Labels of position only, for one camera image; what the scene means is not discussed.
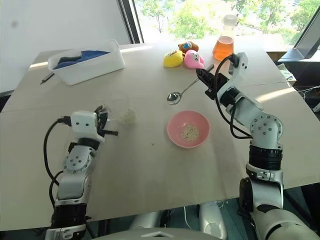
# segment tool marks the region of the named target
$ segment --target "pink bowl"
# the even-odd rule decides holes
[[[182,137],[182,132],[187,126],[194,126],[199,131],[199,136],[195,140],[186,140]],[[174,115],[167,126],[169,138],[176,145],[183,148],[196,148],[204,143],[210,132],[208,119],[196,111],[181,111]]]

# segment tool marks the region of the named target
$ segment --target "stuffed toy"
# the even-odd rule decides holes
[[[205,60],[195,50],[189,50],[184,56],[184,64],[189,69],[204,69]]]
[[[166,68],[174,68],[182,64],[183,61],[183,52],[180,50],[174,50],[164,55],[163,66]]]
[[[195,50],[198,52],[199,47],[192,41],[186,41],[182,44],[178,44],[179,50],[182,51],[184,54],[187,53],[188,50]]]

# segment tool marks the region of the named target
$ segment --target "sunlight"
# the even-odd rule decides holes
[[[285,95],[285,94],[288,94],[288,93],[292,93],[296,91],[293,87],[288,87],[288,88],[285,88],[285,89],[281,89],[281,90],[277,90],[277,91],[273,91],[273,92],[270,92],[270,93],[267,93],[267,94],[263,94],[263,95],[260,95],[256,98],[256,100],[260,103],[264,103],[266,101],[269,101],[271,99],[274,99],[274,98],[277,98],[277,97],[280,97],[282,95]]]
[[[46,65],[48,65],[48,62],[47,62],[47,61],[44,61],[44,62],[39,62],[39,63],[31,64],[29,68],[32,69],[32,68],[41,67],[41,66],[46,66]]]
[[[140,51],[140,50],[146,50],[146,49],[152,49],[154,46],[148,45],[148,46],[136,46],[136,47],[131,47],[131,48],[126,48],[126,49],[121,49],[121,53],[128,53],[128,52],[134,52],[134,51]]]

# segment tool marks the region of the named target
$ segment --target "spoon handle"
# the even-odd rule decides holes
[[[214,69],[214,65],[213,65],[213,64],[210,65],[206,70],[207,70],[208,72],[210,72],[212,69]],[[199,78],[197,78],[196,80],[194,80],[185,90],[183,90],[183,91],[181,92],[181,95],[184,94],[185,91],[187,91],[187,90],[188,90],[191,86],[193,86],[196,82],[198,82],[198,80],[199,80]]]

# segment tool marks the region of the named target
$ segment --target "blue cloth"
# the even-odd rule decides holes
[[[98,50],[97,51],[91,51],[91,50],[82,51],[81,52],[81,57],[79,57],[78,60],[70,61],[68,59],[72,59],[71,57],[70,58],[69,57],[62,57],[60,59],[58,65],[54,69],[65,68],[67,66],[74,65],[74,64],[86,61],[86,60],[94,59],[94,58],[97,58],[97,57],[100,57],[102,55],[106,55],[106,54],[109,54],[109,53],[110,52],[108,52],[108,51],[98,51]]]

